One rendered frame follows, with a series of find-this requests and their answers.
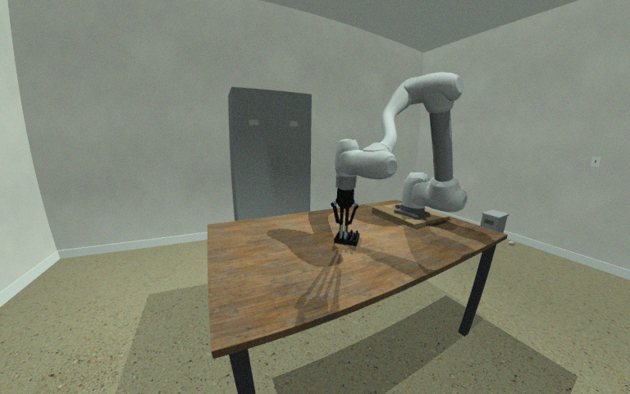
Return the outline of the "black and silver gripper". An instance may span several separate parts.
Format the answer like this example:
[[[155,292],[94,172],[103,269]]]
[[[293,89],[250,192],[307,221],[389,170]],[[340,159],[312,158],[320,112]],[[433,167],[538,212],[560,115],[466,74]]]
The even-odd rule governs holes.
[[[343,198],[348,198],[348,199],[343,199]],[[339,219],[339,216],[338,216],[336,203],[340,207],[340,219]],[[352,205],[354,205],[354,210],[353,210],[351,218],[349,220],[349,208]],[[352,223],[354,215],[355,215],[355,212],[356,212],[356,209],[359,206],[359,204],[356,204],[354,202],[354,189],[352,189],[352,190],[340,190],[338,188],[337,189],[336,201],[332,202],[331,206],[332,206],[334,214],[335,214],[336,223],[340,224],[340,238],[342,238],[342,236],[343,236],[343,216],[344,216],[344,208],[345,208],[345,233],[344,233],[344,239],[345,239],[346,238],[346,232],[348,231],[348,226],[347,225]],[[342,211],[342,209],[343,209],[343,211]],[[342,216],[342,214],[343,214],[343,216]]]

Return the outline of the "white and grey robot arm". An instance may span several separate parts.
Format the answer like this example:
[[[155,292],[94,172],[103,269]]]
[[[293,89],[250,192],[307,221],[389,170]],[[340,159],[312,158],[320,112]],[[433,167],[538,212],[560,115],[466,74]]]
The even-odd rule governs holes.
[[[404,183],[402,204],[395,206],[394,213],[419,219],[430,215],[425,206],[443,212],[462,210],[468,196],[453,176],[450,118],[450,109],[462,92],[462,79],[450,72],[412,77],[403,82],[382,113],[384,139],[381,143],[373,143],[363,150],[359,150],[356,140],[338,143],[336,187],[354,189],[357,176],[377,180],[393,176],[398,167],[392,153],[397,141],[394,119],[410,104],[423,103],[430,116],[434,177],[429,181],[425,173],[410,173]]]

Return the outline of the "black knob box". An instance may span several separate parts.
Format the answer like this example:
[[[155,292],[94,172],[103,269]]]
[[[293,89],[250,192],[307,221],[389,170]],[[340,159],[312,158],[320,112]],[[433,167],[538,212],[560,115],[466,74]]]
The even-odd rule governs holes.
[[[334,243],[339,243],[339,244],[345,244],[345,245],[357,245],[358,241],[357,239],[359,238],[359,233],[358,231],[353,232],[353,230],[350,230],[350,232],[347,232],[347,236],[344,239],[344,231],[343,231],[343,236],[342,239],[340,239],[340,231],[338,231],[335,239],[334,239]],[[355,233],[355,235],[354,235]],[[354,237],[353,237],[354,236]]]

